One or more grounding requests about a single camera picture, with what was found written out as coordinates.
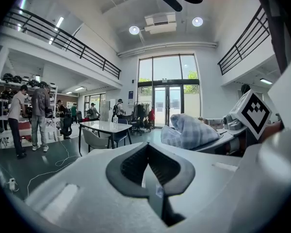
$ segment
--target black hair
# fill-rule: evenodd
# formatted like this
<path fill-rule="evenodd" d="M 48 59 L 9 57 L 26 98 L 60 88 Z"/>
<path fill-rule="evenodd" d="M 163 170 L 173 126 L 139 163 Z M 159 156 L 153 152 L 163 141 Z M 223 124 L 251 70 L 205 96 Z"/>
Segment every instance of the black hair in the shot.
<path fill-rule="evenodd" d="M 242 95 L 245 94 L 246 92 L 250 91 L 250 85 L 248 85 L 247 83 L 244 83 L 241 87 L 241 91 L 242 91 Z"/>
<path fill-rule="evenodd" d="M 25 84 L 23 84 L 23 85 L 20 87 L 20 91 L 22 91 L 22 90 L 28 91 L 28 87 L 27 87 Z"/>

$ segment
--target door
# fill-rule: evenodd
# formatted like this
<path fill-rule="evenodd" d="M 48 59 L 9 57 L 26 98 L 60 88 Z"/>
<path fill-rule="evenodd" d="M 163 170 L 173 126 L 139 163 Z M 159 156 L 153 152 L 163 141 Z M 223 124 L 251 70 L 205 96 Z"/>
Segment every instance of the door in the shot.
<path fill-rule="evenodd" d="M 168 125 L 173 128 L 170 117 L 173 114 L 181 113 L 181 92 L 180 86 L 158 86 L 155 87 L 155 127 L 162 128 Z"/>

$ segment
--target checkered cloth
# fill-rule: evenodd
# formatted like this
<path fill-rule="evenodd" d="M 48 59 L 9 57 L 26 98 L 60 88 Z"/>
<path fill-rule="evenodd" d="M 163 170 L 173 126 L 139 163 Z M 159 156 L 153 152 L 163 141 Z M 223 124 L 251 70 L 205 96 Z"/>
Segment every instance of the checkered cloth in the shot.
<path fill-rule="evenodd" d="M 220 137 L 212 127 L 186 114 L 174 114 L 170 120 L 176 130 L 164 126 L 161 132 L 162 143 L 191 150 Z"/>

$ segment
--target shoe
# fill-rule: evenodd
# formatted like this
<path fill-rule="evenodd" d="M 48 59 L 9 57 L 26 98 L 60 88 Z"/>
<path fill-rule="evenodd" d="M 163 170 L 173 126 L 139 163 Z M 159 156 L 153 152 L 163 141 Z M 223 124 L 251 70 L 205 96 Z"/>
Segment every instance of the shoe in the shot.
<path fill-rule="evenodd" d="M 46 146 L 46 147 L 43 147 L 43 152 L 47 152 L 47 151 L 48 151 L 48 149 L 49 149 L 49 147 L 48 147 L 48 146 Z"/>
<path fill-rule="evenodd" d="M 21 154 L 18 154 L 16 157 L 17 157 L 17 159 L 23 159 L 23 158 L 25 158 L 27 156 L 27 154 L 26 153 L 21 153 Z"/>
<path fill-rule="evenodd" d="M 33 151 L 36 151 L 39 147 L 40 147 L 39 144 L 37 144 L 37 146 L 32 146 L 32 150 L 33 150 Z"/>

